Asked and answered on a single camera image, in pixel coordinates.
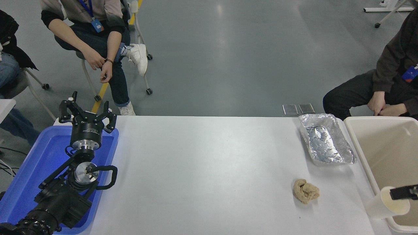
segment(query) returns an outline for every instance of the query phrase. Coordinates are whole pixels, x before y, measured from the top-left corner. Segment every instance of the metal plate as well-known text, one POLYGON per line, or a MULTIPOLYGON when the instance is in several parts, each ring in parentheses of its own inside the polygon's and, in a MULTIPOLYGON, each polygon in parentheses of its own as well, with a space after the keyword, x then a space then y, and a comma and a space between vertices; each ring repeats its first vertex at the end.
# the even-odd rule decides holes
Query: metal plate
POLYGON ((285 115, 299 115, 296 105, 282 105, 285 115))
POLYGON ((299 105, 299 108, 301 109, 302 114, 313 114, 315 113, 314 108, 312 107, 312 104, 301 104, 299 105))

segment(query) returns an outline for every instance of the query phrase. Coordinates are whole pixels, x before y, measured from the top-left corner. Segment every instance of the paper cup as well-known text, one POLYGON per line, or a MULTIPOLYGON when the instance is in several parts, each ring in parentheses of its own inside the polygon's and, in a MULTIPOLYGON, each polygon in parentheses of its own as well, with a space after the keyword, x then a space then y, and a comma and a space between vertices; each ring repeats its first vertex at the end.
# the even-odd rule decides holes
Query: paper cup
POLYGON ((370 217, 375 219, 383 219, 395 215, 405 215, 409 212, 409 200, 392 200, 390 197, 391 189, 394 189, 394 187, 384 187, 373 198, 373 200, 366 205, 366 212, 370 217))

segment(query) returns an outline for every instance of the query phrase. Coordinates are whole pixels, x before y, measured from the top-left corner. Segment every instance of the crumpled cloth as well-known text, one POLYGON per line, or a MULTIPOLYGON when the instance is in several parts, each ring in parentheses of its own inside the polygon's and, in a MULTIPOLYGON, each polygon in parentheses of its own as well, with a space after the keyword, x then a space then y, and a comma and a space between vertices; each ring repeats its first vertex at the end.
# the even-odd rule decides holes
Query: crumpled cloth
POLYGON ((308 204, 310 201, 319 197, 319 189, 307 183, 305 179, 297 179, 293 185, 294 195, 303 204, 308 204))

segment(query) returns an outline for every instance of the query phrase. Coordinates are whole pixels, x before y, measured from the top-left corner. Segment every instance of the yellow floor line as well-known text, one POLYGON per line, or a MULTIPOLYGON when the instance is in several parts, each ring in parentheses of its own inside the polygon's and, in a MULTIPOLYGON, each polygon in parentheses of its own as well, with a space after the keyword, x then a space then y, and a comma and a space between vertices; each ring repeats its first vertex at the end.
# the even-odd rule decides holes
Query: yellow floor line
MULTIPOLYGON (((142 4, 142 0, 138 0, 138 10, 141 7, 141 4, 142 4)), ((129 24, 133 25, 134 22, 135 22, 135 15, 132 15, 131 20, 129 21, 129 24)), ((101 98, 104 97, 104 95, 106 93, 106 89, 107 89, 108 86, 109 86, 109 83, 104 83, 102 85, 102 88, 100 89, 100 92, 99 92, 99 96, 101 98)), ((92 108, 92 112, 97 113, 101 103, 102 103, 101 100, 99 100, 98 102, 95 102, 94 105, 93 105, 93 108, 92 108)))
MULTIPOLYGON (((99 96, 102 99, 105 96, 106 89, 107 89, 108 86, 109 86, 109 83, 104 83, 102 85, 102 88, 100 89, 99 96)), ((101 100, 99 100, 98 102, 95 102, 94 105, 93 105, 93 108, 92 108, 92 112, 97 113, 97 110, 99 109, 101 103, 102 103, 101 100)))

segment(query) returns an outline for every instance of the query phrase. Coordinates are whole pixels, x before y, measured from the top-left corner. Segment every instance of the hand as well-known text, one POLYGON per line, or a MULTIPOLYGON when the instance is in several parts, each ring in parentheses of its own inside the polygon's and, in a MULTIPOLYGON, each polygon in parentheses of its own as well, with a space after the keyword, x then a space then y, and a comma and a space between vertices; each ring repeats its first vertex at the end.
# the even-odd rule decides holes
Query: hand
POLYGON ((389 105, 383 108, 380 112, 381 116, 399 117, 401 114, 406 113, 405 104, 389 105))
POLYGON ((100 82, 106 83, 109 82, 112 78, 112 66, 113 64, 110 61, 106 61, 102 66, 102 73, 100 74, 100 82))
POLYGON ((374 112, 374 116, 377 116, 386 107, 385 92, 374 92, 367 107, 374 112))
POLYGON ((105 63, 105 59, 93 48, 82 51, 82 53, 93 70, 100 69, 105 63))

